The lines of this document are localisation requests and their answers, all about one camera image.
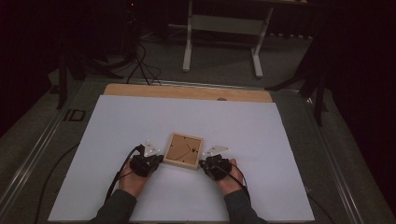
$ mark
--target right hand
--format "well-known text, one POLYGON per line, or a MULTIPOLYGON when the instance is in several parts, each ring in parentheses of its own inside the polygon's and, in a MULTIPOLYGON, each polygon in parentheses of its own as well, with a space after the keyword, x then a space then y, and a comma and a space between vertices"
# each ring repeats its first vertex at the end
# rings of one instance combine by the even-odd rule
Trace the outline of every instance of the right hand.
MULTIPOLYGON (((233 167, 231 169, 230 175, 232 175, 239 182, 242 183, 244 177, 242 176, 241 172, 239 172, 238 169, 235 168, 235 166, 237 166, 236 159, 230 159, 230 163, 232 164, 232 167, 233 167)), ((236 183, 235 180, 233 180, 232 178, 230 178, 227 175, 224 178, 222 178, 221 180, 216 181, 216 183, 218 184, 219 188, 221 189, 221 192, 223 193, 223 195, 227 195, 229 193, 232 193, 234 191, 242 189, 241 186, 239 186, 239 184, 236 183)))

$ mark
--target metal stand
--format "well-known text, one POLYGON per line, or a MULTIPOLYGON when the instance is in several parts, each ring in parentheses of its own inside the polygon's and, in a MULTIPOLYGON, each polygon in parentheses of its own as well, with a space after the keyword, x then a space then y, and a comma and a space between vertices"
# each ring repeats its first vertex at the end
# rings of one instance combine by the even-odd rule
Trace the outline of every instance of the metal stand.
POLYGON ((259 37, 259 40, 256 46, 251 49, 251 56, 254 64, 256 77, 263 77, 259 52, 262 47, 262 41, 265 38, 265 34, 273 11, 273 7, 268 8, 264 21, 195 15, 192 14, 192 0, 190 0, 189 17, 187 19, 187 44, 186 50, 184 52, 183 71, 190 71, 192 48, 191 33, 192 29, 194 29, 242 35, 257 35, 259 37))

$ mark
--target wooden board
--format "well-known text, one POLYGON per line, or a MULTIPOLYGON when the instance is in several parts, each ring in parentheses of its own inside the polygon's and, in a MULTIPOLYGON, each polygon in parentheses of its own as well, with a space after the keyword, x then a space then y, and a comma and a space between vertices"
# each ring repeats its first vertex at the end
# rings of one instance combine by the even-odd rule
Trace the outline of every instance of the wooden board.
POLYGON ((104 95, 129 95, 160 98, 197 100, 227 100, 272 103, 268 91, 213 89, 201 87, 144 86, 132 84, 109 84, 104 95))

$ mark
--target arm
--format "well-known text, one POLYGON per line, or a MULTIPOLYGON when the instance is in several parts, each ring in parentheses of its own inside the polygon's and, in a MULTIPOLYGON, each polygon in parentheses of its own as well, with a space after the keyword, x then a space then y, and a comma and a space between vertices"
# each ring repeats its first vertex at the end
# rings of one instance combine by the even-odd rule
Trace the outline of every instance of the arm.
POLYGON ((137 202, 136 198, 142 193, 149 180, 149 177, 141 177, 131 172, 129 165, 125 166, 120 175, 123 177, 120 179, 119 189, 116 189, 99 209, 96 217, 89 222, 90 224, 128 223, 137 202))
MULTIPOLYGON (((243 176, 235 168, 236 160, 230 160, 233 168, 230 175, 234 176, 242 183, 243 176)), ((250 200, 242 188, 229 176, 216 182, 224 195, 224 202, 227 206, 227 211, 231 224, 262 224, 267 223, 262 218, 258 217, 254 209, 251 207, 250 200)))

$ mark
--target square frame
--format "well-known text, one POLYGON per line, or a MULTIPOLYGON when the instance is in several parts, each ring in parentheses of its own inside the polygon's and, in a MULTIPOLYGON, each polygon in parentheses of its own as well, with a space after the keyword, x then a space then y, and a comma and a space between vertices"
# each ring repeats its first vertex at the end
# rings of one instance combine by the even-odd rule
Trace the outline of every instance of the square frame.
POLYGON ((197 170, 203 142, 204 138, 172 133, 163 163, 197 170))

